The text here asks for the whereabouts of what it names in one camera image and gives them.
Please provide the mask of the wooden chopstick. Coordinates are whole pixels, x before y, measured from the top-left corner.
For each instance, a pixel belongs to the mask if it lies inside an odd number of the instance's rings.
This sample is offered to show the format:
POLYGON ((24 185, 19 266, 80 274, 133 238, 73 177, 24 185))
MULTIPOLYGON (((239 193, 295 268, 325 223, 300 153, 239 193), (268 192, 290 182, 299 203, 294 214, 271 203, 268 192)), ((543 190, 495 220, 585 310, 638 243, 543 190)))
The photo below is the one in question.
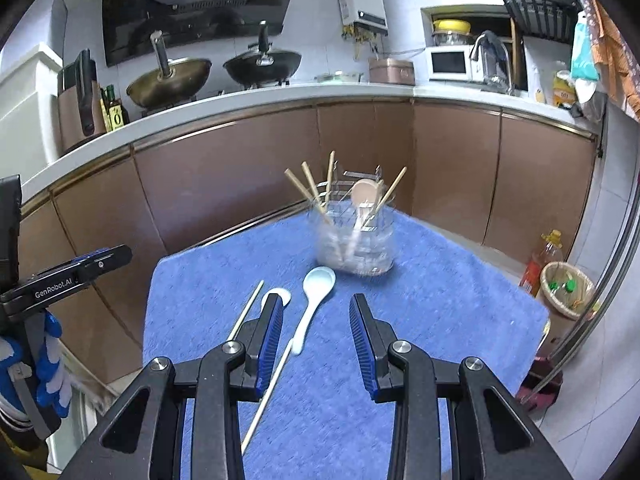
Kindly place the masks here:
POLYGON ((250 313, 250 309, 253 307, 253 304, 254 304, 256 298, 258 297, 260 291, 264 287, 264 284, 265 284, 265 281, 261 280, 256 285, 256 287, 254 288, 252 293, 250 294, 250 298, 248 298, 245 306, 241 310, 238 318, 236 319, 235 323, 232 326, 232 329, 230 330, 230 333, 229 333, 229 335, 227 337, 227 341, 235 340, 236 335, 239 333, 239 330, 240 330, 245 318, 250 313))
POLYGON ((333 175, 335 169, 335 151, 331 151, 329 156, 328 172, 326 173, 326 192, 324 193, 324 210, 327 211, 331 199, 333 175))
POLYGON ((311 173, 310 167, 308 165, 308 162, 306 162, 306 160, 304 160, 300 164, 300 166, 303 169, 303 173, 304 173, 305 178, 307 180, 307 183, 309 185, 311 196, 314 198, 314 204, 317 206, 317 209, 320 212, 320 214, 324 214, 326 211, 324 210, 324 206, 323 206, 322 200, 320 198, 320 194, 318 192, 316 181, 314 180, 314 177, 312 176, 312 173, 311 173))
POLYGON ((294 188, 296 188, 296 190, 303 195, 303 198, 311 204, 311 206, 314 207, 314 210, 318 212, 318 214, 320 214, 320 216, 323 218, 323 220, 326 223, 331 223, 331 219, 328 216, 328 214, 324 211, 323 207, 320 205, 320 202, 318 200, 318 198, 314 198, 314 196, 311 195, 311 192, 309 192, 304 186, 303 183, 300 182, 296 175, 293 174, 293 171, 291 169, 286 168, 284 170, 284 174, 285 177, 288 178, 288 180, 292 183, 292 185, 294 185, 294 188))
POLYGON ((257 430, 257 427, 260 423, 260 421, 262 420, 262 415, 265 413, 265 410, 267 408, 267 405, 272 397, 273 391, 276 388, 277 382, 283 372, 283 369, 285 367, 286 362, 288 362, 288 357, 291 354, 291 350, 292 350, 292 345, 293 345, 293 341, 290 340, 287 344, 286 347, 284 349, 284 352, 281 356, 280 361, 278 362, 278 365, 276 367, 276 370, 273 372, 271 380, 270 380, 270 384, 269 387, 267 388, 264 396, 262 397, 262 400, 260 400, 259 405, 258 405, 258 409, 252 419, 252 422, 250 423, 250 426, 247 429, 247 433, 243 438, 243 441, 241 443, 241 453, 245 454, 248 446, 250 445, 250 441, 252 440, 252 437, 254 437, 254 434, 257 430))
POLYGON ((402 167, 402 169, 398 172, 397 177, 395 178, 395 180, 393 180, 393 183, 387 188, 383 197, 380 200, 378 200, 378 202, 376 203, 375 207, 372 209, 370 214, 367 215, 366 220, 364 220, 363 222, 363 226, 367 226, 376 217, 378 212, 390 200, 392 195, 395 193, 395 190, 398 187, 399 183, 401 182, 402 178, 405 177, 407 170, 408 168, 407 166, 405 166, 405 167, 402 167))

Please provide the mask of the white ceramic spoon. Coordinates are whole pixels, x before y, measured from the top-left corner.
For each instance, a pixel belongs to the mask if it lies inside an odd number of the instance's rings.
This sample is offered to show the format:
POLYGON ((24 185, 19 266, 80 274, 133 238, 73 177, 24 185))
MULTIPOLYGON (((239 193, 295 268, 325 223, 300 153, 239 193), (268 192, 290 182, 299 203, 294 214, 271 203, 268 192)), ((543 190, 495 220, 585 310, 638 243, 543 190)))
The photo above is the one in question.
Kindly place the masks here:
POLYGON ((281 299, 283 307, 285 308, 288 306, 292 299, 292 294, 285 288, 276 287, 269 289, 268 292, 265 292, 265 295, 262 296, 262 301, 260 302, 260 310, 264 310, 264 307, 266 306, 270 296, 278 296, 281 299))

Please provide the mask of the light blue ceramic spoon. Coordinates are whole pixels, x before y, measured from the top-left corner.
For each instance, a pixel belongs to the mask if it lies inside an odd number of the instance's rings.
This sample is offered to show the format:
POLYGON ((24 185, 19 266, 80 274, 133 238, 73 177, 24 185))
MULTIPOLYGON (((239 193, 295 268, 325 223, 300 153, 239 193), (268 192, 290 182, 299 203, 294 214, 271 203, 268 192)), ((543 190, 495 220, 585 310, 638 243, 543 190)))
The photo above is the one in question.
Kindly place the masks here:
POLYGON ((334 289, 335 281, 334 271, 327 266, 317 266, 305 276, 303 291, 307 299, 307 307, 296 327, 291 344, 291 352, 296 356, 302 353, 312 318, 322 301, 334 289))

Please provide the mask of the blue towel mat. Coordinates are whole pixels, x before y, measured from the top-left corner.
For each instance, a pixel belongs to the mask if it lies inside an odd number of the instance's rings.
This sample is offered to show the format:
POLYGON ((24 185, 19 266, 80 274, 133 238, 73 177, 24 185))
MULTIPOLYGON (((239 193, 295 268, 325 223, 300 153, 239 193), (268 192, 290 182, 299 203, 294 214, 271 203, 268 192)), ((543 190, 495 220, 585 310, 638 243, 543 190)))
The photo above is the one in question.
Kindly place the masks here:
MULTIPOLYGON (((287 289, 281 337, 289 340, 317 265, 308 214, 256 226, 163 258, 153 272, 143 332, 145 359, 174 362, 221 344, 244 307, 259 310, 257 285, 287 289)), ((349 326, 349 303, 366 297, 373 315, 429 356, 482 359, 518 390, 546 325, 546 308, 500 271, 405 214, 394 214, 393 267, 375 278, 341 273, 314 314, 303 351, 277 356, 282 374, 263 413, 239 407, 250 438, 250 479, 383 479, 394 409, 364 388, 349 326)))

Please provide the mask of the blue white glove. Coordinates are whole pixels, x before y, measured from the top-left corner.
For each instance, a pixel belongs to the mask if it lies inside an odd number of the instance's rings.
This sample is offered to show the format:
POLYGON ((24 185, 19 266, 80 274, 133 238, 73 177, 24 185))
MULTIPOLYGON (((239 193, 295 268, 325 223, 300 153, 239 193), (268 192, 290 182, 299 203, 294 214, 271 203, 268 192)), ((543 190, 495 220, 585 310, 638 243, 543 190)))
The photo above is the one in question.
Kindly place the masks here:
MULTIPOLYGON (((35 360, 38 379, 34 400, 42 408, 52 406, 59 418, 66 418, 70 411, 72 385, 63 364, 60 338, 62 325, 49 311, 44 311, 42 343, 35 360)), ((15 338, 1 337, 1 417, 11 426, 26 426, 30 420, 18 398, 9 375, 9 367, 27 356, 28 348, 15 338)))

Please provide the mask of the brown knife block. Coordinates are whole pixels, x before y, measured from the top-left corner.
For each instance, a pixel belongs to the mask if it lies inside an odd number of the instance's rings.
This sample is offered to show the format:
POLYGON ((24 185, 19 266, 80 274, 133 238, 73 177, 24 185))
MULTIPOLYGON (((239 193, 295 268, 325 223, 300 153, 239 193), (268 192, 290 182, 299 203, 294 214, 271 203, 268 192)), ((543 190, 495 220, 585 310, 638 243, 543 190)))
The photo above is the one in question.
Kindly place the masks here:
POLYGON ((89 49, 58 73, 58 117, 62 153, 106 133, 96 62, 89 49))

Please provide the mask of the clear utensil holder with rack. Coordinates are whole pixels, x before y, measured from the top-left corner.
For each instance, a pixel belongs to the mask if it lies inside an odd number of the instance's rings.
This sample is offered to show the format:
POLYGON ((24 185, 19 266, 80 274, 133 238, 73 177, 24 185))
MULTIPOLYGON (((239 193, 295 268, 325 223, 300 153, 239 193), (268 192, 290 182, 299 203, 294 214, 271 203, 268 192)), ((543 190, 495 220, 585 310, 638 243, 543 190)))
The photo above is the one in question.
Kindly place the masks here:
POLYGON ((334 162, 318 185, 322 212, 309 213, 314 256, 337 271, 377 276, 394 264, 394 199, 381 167, 370 174, 334 162))

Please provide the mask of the olive oil bottle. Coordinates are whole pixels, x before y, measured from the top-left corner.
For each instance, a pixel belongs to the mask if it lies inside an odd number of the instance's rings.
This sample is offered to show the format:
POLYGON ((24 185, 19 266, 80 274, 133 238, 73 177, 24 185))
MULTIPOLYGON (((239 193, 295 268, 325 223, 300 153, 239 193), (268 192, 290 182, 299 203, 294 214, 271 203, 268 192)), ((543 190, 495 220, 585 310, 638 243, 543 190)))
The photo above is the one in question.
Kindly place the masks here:
POLYGON ((115 94, 112 84, 105 88, 106 104, 112 129, 116 130, 129 124, 129 115, 126 108, 122 105, 122 100, 115 94))

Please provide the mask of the wicker waste basket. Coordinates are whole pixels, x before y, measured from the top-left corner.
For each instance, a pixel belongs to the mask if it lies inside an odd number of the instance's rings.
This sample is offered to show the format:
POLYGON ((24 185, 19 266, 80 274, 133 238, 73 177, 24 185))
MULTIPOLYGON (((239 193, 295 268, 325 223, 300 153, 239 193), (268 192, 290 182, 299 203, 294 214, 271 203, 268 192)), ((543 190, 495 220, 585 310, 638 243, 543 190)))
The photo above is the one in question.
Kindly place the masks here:
POLYGON ((585 312, 594 292, 593 281, 569 263, 548 263, 540 274, 540 293, 553 314, 577 321, 585 312))

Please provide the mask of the cooking oil bottle on floor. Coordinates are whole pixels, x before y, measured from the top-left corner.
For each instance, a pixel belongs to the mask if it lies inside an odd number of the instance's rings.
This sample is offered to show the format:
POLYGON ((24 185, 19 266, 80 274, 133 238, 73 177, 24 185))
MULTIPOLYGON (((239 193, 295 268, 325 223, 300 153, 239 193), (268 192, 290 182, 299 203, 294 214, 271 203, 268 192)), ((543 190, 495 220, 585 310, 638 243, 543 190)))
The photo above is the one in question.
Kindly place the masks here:
POLYGON ((550 262, 563 260, 562 233, 559 230, 551 230, 548 234, 542 234, 541 245, 529 256, 518 286, 536 298, 540 289, 542 269, 550 262))

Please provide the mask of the gas stove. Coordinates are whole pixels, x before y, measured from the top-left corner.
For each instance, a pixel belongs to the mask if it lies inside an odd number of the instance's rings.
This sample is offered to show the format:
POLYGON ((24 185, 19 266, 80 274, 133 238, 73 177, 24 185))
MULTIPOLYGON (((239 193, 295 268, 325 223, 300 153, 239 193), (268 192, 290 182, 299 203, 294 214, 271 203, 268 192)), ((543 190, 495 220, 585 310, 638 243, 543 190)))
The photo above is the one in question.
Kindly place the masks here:
POLYGON ((216 90, 216 91, 200 92, 200 93, 194 94, 194 96, 191 96, 189 99, 186 99, 186 100, 183 100, 183 101, 179 101, 179 102, 163 105, 163 106, 160 106, 160 107, 157 107, 157 108, 145 108, 144 110, 142 110, 140 112, 140 117, 141 118, 147 118, 147 117, 152 116, 154 114, 157 114, 157 113, 160 113, 160 112, 164 112, 165 110, 171 110, 172 108, 183 106, 183 105, 186 105, 186 104, 193 104, 193 103, 201 101, 201 100, 219 98, 220 96, 232 96, 232 94, 240 93, 240 92, 244 92, 244 91, 253 91, 253 90, 260 90, 260 89, 272 89, 272 88, 282 88, 282 87, 286 88, 286 87, 289 87, 291 84, 292 84, 292 81, 290 81, 288 79, 288 80, 285 80, 285 81, 270 82, 270 84, 253 84, 250 87, 233 88, 233 89, 224 88, 224 89, 220 89, 220 90, 216 90))

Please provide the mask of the white refrigerator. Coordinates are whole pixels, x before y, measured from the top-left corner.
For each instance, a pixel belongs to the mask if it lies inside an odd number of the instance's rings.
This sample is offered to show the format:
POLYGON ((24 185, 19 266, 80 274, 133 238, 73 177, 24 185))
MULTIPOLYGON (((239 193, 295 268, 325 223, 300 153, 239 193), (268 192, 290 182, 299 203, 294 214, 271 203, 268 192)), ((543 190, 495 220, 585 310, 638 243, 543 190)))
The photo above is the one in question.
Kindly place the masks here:
POLYGON ((40 42, 1 74, 1 175, 23 182, 62 156, 60 58, 40 42))

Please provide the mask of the brown lower cabinets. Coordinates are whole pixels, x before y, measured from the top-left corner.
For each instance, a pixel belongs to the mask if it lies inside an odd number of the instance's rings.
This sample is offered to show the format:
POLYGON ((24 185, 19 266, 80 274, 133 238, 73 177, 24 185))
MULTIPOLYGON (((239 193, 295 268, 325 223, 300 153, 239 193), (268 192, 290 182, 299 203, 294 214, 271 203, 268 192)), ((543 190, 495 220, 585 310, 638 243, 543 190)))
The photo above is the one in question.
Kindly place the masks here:
POLYGON ((572 246, 586 208, 596 141, 550 122, 427 101, 322 103, 226 113, 139 136, 104 136, 23 186, 21 269, 126 244, 134 258, 55 313, 64 344, 100 382, 142 359, 146 297, 160 258, 291 205, 284 170, 329 156, 382 168, 398 209, 524 261, 541 234, 572 246))

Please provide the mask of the black range hood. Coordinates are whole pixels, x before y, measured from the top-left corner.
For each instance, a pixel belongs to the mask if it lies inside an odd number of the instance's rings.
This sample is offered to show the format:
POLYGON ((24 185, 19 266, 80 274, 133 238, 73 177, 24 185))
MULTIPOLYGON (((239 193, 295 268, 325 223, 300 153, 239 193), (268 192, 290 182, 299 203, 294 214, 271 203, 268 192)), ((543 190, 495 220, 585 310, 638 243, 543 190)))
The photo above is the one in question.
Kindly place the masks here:
POLYGON ((280 34, 291 0, 102 0, 105 63, 113 66, 152 51, 159 30, 169 47, 258 37, 260 24, 280 34))

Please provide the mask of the black frying pan with lid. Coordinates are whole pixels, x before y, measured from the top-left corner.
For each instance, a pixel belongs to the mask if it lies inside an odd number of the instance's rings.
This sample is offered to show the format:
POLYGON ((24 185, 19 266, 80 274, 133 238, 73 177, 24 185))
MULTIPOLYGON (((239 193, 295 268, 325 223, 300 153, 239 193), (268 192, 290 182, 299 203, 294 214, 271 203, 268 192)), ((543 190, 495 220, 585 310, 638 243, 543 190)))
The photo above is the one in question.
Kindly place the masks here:
POLYGON ((227 74, 245 90, 270 84, 288 86, 299 69, 302 55, 296 51, 276 49, 269 40, 268 23, 259 23, 258 38, 248 50, 224 62, 227 74))

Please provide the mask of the metal tray on counter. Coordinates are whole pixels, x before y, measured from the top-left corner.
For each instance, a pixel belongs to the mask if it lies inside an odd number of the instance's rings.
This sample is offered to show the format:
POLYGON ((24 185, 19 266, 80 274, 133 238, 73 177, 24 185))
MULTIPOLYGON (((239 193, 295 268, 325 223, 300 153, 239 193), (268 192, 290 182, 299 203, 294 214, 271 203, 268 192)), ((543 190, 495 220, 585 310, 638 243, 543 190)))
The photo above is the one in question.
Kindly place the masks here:
POLYGON ((314 77, 314 81, 317 84, 360 84, 362 81, 363 73, 358 72, 344 72, 344 70, 337 70, 333 73, 324 73, 314 77))

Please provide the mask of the white microwave oven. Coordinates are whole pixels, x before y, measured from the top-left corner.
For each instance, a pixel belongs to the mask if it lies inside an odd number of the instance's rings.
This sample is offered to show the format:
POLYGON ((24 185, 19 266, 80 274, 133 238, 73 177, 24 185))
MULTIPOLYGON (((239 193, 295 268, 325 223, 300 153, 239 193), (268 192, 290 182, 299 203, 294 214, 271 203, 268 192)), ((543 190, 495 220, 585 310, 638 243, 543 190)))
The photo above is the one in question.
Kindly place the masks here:
POLYGON ((480 60, 471 58, 473 47, 437 46, 426 52, 427 77, 429 81, 482 82, 484 72, 480 60))

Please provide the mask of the yellow detergent bottle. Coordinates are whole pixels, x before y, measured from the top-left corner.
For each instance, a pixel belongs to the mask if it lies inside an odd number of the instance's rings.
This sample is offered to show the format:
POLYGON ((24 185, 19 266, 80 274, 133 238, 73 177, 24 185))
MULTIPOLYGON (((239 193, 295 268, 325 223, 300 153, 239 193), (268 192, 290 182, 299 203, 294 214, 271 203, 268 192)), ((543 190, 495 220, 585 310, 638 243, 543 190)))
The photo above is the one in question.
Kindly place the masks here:
POLYGON ((552 101, 554 107, 568 110, 577 103, 577 93, 570 72, 558 70, 553 76, 552 101))

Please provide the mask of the yellow lidded glass bowl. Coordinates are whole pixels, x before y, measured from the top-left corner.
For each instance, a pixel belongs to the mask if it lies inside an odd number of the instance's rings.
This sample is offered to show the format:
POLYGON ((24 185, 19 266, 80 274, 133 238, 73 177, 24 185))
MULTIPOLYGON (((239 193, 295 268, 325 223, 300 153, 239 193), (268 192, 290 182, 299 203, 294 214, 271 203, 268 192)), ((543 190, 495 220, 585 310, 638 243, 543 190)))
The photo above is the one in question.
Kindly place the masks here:
POLYGON ((433 27, 432 39, 435 46, 464 46, 474 42, 468 21, 446 18, 434 21, 433 27))

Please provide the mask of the teal hanging bag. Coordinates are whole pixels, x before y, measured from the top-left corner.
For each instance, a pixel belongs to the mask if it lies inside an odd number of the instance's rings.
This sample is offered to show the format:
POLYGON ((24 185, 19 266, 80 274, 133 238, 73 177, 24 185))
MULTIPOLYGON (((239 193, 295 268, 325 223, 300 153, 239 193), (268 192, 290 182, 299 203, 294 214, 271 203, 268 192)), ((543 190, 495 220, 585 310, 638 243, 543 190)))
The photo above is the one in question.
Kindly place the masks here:
POLYGON ((570 73, 574 80, 583 79, 597 82, 600 79, 596 64, 591 53, 591 40, 587 17, 584 11, 577 15, 572 47, 570 73))

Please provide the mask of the white water heater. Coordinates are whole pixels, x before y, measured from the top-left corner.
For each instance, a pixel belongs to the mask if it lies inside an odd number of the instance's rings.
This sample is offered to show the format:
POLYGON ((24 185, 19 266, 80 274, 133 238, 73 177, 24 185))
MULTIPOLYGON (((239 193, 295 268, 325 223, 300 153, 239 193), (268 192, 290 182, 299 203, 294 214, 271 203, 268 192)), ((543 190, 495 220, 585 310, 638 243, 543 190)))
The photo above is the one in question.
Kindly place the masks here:
POLYGON ((388 24, 383 0, 338 0, 342 24, 386 36, 388 24))

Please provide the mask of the orange patterned hanging cloth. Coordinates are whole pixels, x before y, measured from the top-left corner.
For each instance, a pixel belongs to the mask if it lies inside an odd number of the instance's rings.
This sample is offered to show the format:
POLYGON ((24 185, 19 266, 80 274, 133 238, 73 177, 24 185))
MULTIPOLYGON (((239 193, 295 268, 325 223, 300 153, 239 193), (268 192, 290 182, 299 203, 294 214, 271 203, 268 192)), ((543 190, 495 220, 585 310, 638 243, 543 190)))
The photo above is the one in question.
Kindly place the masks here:
POLYGON ((591 54, 608 97, 639 121, 639 62, 599 0, 582 0, 591 54))

